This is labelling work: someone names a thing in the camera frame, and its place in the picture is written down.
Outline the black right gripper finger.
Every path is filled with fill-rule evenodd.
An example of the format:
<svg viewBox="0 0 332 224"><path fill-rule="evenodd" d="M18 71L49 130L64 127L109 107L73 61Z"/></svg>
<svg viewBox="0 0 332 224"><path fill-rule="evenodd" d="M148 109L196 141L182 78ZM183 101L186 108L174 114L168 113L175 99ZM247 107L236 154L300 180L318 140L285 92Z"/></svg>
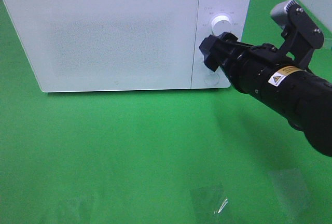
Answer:
<svg viewBox="0 0 332 224"><path fill-rule="evenodd" d="M203 54L203 63L211 71L216 72L219 65L216 58L212 54L213 46L217 40L216 36L209 35L204 38L202 43L199 45L199 50Z"/></svg>
<svg viewBox="0 0 332 224"><path fill-rule="evenodd" d="M238 38L231 32L223 32L217 36L218 42L220 43L236 43Z"/></svg>

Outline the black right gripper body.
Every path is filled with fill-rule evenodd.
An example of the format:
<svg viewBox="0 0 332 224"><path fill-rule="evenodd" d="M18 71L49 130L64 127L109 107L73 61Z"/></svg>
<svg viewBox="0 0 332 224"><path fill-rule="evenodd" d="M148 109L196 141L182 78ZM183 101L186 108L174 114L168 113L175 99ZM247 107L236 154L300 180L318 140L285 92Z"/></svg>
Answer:
<svg viewBox="0 0 332 224"><path fill-rule="evenodd" d="M268 80L279 69L291 66L291 58L279 56L271 44L252 46L235 40L219 40L218 64L241 93L258 100L290 100L293 84L284 79L278 87Z"/></svg>

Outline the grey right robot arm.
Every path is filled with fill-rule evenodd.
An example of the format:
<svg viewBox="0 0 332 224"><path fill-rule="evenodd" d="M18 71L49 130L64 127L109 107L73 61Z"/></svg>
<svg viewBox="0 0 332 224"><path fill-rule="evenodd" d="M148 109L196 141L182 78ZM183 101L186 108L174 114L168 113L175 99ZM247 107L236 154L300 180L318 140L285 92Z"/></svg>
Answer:
<svg viewBox="0 0 332 224"><path fill-rule="evenodd" d="M233 87L249 94L302 131L319 153L331 156L331 83L278 57L272 44L253 46L231 33L210 35L199 46L204 64L221 68Z"/></svg>

